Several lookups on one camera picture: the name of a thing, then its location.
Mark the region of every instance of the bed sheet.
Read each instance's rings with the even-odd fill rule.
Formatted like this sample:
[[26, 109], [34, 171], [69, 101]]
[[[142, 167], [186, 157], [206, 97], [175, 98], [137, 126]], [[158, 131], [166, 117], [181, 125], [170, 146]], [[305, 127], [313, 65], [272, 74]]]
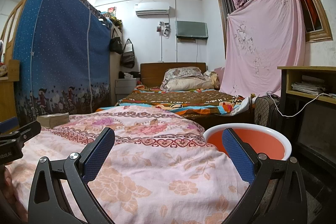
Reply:
[[[205, 142], [197, 123], [159, 108], [119, 106], [72, 115], [26, 143], [24, 157], [8, 166], [26, 208], [39, 158], [80, 152], [104, 127], [115, 131], [115, 146], [88, 185], [116, 223], [221, 223], [248, 187], [232, 161]], [[63, 187], [84, 220], [66, 182]]]
[[119, 106], [139, 105], [157, 107], [178, 115], [235, 115], [249, 107], [249, 99], [231, 96], [214, 89], [197, 89], [167, 92], [159, 88], [148, 88], [138, 85], [134, 91], [117, 103]]

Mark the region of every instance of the wooden headboard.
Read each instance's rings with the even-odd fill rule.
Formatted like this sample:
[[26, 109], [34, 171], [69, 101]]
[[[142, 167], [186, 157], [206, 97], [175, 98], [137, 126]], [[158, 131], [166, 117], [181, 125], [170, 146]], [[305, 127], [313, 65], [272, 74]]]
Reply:
[[202, 73], [207, 70], [205, 63], [143, 63], [140, 65], [141, 82], [146, 86], [160, 86], [167, 70], [183, 67], [197, 67]]

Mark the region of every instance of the poster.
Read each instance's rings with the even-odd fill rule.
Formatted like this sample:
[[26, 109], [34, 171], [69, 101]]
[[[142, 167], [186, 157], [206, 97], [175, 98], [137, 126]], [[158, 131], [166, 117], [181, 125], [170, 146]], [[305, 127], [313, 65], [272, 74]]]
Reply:
[[111, 8], [108, 8], [107, 12], [110, 13], [110, 16], [116, 17], [116, 9], [117, 7], [111, 7]]

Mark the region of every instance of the suitcase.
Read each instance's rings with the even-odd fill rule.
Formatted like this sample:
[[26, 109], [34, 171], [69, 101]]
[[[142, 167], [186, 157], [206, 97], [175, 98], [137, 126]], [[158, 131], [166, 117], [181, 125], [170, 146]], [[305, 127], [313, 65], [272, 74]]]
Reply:
[[[274, 100], [279, 104], [279, 97]], [[254, 124], [275, 129], [277, 126], [278, 111], [276, 104], [269, 96], [257, 97], [254, 102]]]

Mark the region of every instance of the wall-mounted air conditioner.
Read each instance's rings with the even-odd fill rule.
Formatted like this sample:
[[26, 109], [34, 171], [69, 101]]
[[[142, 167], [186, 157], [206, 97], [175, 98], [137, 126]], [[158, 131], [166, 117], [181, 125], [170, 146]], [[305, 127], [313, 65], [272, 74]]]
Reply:
[[177, 38], [208, 39], [208, 28], [204, 22], [175, 21]]
[[145, 15], [168, 15], [169, 3], [167, 2], [145, 2], [136, 4], [135, 13], [137, 16]]

